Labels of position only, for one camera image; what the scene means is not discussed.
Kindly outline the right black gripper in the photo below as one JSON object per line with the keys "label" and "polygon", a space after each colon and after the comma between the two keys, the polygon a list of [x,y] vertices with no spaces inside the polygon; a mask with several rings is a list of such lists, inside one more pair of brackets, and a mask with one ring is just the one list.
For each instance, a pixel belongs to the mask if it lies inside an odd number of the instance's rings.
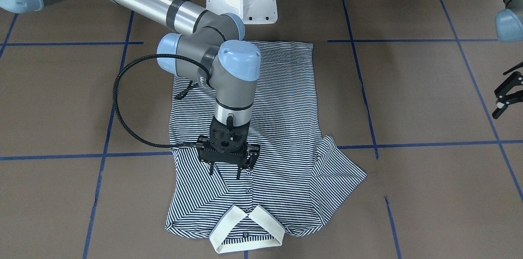
{"label": "right black gripper", "polygon": [[209,136],[200,135],[197,140],[198,160],[209,164],[209,175],[214,174],[216,163],[236,165],[237,180],[242,170],[254,168],[260,145],[247,143],[249,128],[250,122],[235,126],[234,117],[228,117],[226,123],[212,118]]}

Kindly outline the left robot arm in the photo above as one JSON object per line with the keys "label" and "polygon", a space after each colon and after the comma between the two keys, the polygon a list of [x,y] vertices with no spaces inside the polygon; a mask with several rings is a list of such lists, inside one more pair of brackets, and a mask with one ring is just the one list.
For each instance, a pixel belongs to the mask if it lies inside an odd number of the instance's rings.
{"label": "left robot arm", "polygon": [[[505,9],[496,13],[495,27],[498,40],[501,42],[519,42],[523,39],[523,0],[503,0]],[[522,91],[508,92],[522,85],[522,73],[517,69],[522,67],[518,63],[503,74],[510,76],[495,89],[496,109],[492,113],[492,118],[498,119],[501,114],[513,104],[522,102]]]}

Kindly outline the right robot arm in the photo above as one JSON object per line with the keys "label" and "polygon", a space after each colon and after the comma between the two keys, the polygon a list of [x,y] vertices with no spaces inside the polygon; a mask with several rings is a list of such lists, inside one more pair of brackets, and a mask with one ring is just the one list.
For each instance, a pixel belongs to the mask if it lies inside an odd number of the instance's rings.
{"label": "right robot arm", "polygon": [[[31,13],[64,0],[1,0],[1,8],[11,13]],[[157,53],[126,65],[113,86],[115,114],[133,138],[151,147],[194,147],[210,174],[216,163],[252,170],[260,146],[248,144],[252,106],[260,76],[260,50],[244,40],[245,26],[235,14],[216,14],[190,0],[108,0],[133,10],[171,30],[159,43]],[[144,60],[157,59],[159,66],[192,82],[178,96],[196,87],[215,90],[215,111],[209,135],[194,143],[155,144],[135,134],[125,123],[118,104],[123,75]]]}

